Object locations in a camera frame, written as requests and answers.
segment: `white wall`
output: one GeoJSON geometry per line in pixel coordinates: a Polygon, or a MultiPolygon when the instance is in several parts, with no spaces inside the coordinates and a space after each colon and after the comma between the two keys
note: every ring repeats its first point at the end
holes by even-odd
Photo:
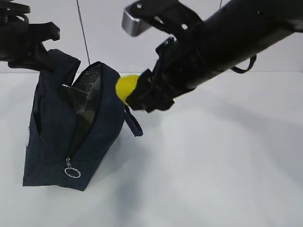
{"type": "MultiPolygon", "coordinates": [[[[154,48],[166,37],[155,30],[139,38],[124,34],[122,9],[130,2],[80,2],[92,60],[120,72],[152,67],[154,48]]],[[[203,18],[219,7],[214,0],[183,2],[203,18]]],[[[76,2],[26,3],[33,22],[52,20],[62,29],[61,41],[47,46],[85,67],[76,2]]],[[[272,67],[263,70],[276,71],[270,61],[263,60],[272,67]]],[[[303,226],[302,73],[224,73],[177,99],[170,111],[135,112],[145,135],[134,138],[124,127],[85,192],[22,187],[37,79],[37,73],[0,74],[1,227],[303,226]]]]}

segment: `black cable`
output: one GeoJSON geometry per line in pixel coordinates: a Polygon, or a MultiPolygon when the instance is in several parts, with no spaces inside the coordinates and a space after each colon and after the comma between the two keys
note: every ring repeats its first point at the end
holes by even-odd
{"type": "Polygon", "coordinates": [[[24,22],[29,24],[29,19],[28,17],[23,14],[23,13],[20,13],[19,11],[16,11],[16,10],[10,10],[7,15],[11,15],[11,16],[16,16],[16,17],[21,17],[23,18],[24,22]]]}
{"type": "Polygon", "coordinates": [[[80,24],[81,24],[81,28],[82,28],[82,34],[83,34],[83,39],[84,39],[84,44],[85,44],[87,59],[89,60],[89,65],[90,65],[89,49],[88,49],[88,47],[87,47],[86,36],[85,36],[84,26],[83,26],[83,21],[82,21],[82,15],[81,15],[81,11],[80,11],[79,0],[77,0],[77,6],[78,6],[79,20],[80,20],[80,24]]]}

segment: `bag strap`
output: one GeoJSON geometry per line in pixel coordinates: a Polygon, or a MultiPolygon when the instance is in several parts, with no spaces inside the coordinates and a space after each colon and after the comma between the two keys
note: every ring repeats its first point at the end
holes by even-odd
{"type": "Polygon", "coordinates": [[[232,71],[236,72],[236,73],[239,73],[239,74],[243,74],[243,73],[246,73],[248,72],[249,70],[252,69],[252,67],[254,66],[255,62],[257,60],[257,56],[253,56],[251,59],[250,59],[250,65],[248,66],[247,70],[242,70],[242,69],[239,69],[238,67],[233,67],[231,68],[232,71]]]}
{"type": "Polygon", "coordinates": [[[131,114],[131,111],[128,106],[125,106],[124,115],[125,115],[125,121],[128,127],[130,128],[130,130],[132,131],[132,133],[134,134],[134,136],[136,137],[143,136],[143,130],[141,126],[137,121],[137,119],[131,114]]]}

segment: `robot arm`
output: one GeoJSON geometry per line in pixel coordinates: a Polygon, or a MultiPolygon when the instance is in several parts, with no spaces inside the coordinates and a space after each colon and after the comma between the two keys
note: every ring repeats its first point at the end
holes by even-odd
{"type": "Polygon", "coordinates": [[[123,28],[137,36],[153,26],[174,37],[160,45],[126,99],[134,110],[168,110],[173,99],[232,69],[294,32],[303,32],[301,0],[231,0],[206,21],[178,0],[140,0],[124,11],[123,28]]]}
{"type": "Polygon", "coordinates": [[[60,39],[60,29],[52,22],[30,24],[29,6],[0,0],[0,61],[10,68],[31,70],[55,69],[42,42],[60,39]]]}

